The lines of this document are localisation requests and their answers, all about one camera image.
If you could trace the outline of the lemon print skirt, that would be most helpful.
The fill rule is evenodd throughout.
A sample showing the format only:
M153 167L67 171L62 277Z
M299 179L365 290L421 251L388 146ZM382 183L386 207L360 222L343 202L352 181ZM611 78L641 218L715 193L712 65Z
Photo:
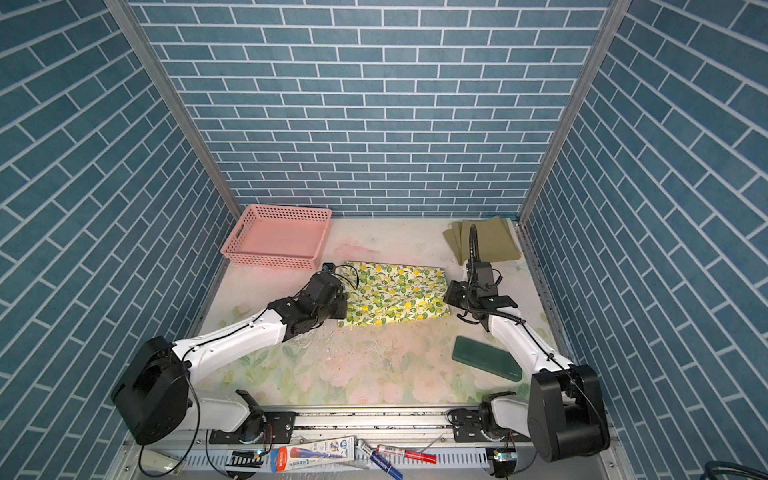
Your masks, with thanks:
M349 262L347 315L340 327L380 326L441 318L450 314L443 269L428 266Z

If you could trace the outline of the olive green skirt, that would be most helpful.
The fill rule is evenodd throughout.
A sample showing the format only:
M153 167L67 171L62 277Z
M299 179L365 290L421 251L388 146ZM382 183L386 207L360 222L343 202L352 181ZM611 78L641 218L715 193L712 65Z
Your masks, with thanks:
M522 258L508 222L496 216L480 221L451 222L450 227L443 232L443 238L459 265L464 265L470 256L469 236L472 226L477 230L479 256L482 261L495 263Z

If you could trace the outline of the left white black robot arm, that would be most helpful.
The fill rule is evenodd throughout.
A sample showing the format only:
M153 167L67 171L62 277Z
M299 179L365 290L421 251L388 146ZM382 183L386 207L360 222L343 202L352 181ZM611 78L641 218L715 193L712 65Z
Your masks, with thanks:
M270 302L239 322L193 338L147 340L117 381L111 399L134 441L154 444L177 430L217 430L241 443L257 442L265 414L245 390L204 393L198 383L219 368L255 351L279 345L347 315L343 281L314 273L295 295Z

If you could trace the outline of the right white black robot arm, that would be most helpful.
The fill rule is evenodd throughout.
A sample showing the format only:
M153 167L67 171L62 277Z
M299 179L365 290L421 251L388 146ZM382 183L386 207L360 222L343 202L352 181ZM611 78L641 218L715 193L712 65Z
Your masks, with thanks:
M517 303L499 293L501 279L489 262L470 259L465 279L451 281L444 295L460 319L482 326L528 376L527 400L514 393L482 400L483 432L491 438L521 434L547 462L606 450L610 431L597 373L561 355L531 329Z

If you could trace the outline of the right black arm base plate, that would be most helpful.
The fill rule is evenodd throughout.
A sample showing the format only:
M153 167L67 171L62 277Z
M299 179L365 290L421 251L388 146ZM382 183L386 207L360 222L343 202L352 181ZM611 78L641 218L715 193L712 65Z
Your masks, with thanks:
M455 408L446 413L446 419L457 443L530 441L527 436L517 431L500 427L491 412L485 408Z

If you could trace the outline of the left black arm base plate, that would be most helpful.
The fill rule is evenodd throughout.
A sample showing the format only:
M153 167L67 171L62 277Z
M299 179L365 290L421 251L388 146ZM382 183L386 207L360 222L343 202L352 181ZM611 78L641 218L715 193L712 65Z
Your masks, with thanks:
M233 432L212 430L208 441L213 445L288 444L293 435L297 413L293 411L267 411L251 414Z

